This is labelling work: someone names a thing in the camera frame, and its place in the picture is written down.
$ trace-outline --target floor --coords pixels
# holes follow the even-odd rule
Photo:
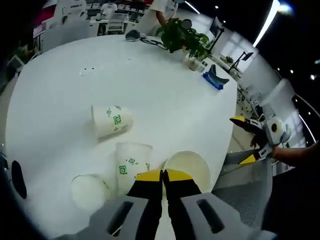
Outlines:
[[[5,150],[5,147],[6,147],[5,131],[6,131],[7,113],[8,113],[10,98],[13,93],[17,79],[18,79],[17,77],[13,78],[4,89],[3,93],[0,95],[0,147],[1,145],[4,147],[4,149],[0,148],[0,152],[2,152],[2,150]],[[236,105],[235,116],[247,117],[246,113],[242,111],[241,106],[239,106],[238,104]],[[228,152],[235,153],[235,152],[241,152],[241,151],[253,149],[252,147],[250,147],[250,142],[252,137],[253,136],[250,133],[234,125]]]

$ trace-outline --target white paper cup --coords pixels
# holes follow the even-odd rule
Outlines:
[[[71,196],[80,209],[94,213],[111,199],[112,193],[98,174],[76,176],[70,184]]]
[[[134,124],[132,114],[121,106],[91,106],[91,112],[97,138],[127,131]]]
[[[210,168],[206,160],[193,151],[177,152],[164,164],[164,168],[189,174],[202,193],[208,193],[212,190]]]
[[[139,143],[118,142],[115,150],[117,163],[118,194],[126,195],[137,174],[149,170],[152,146]]]

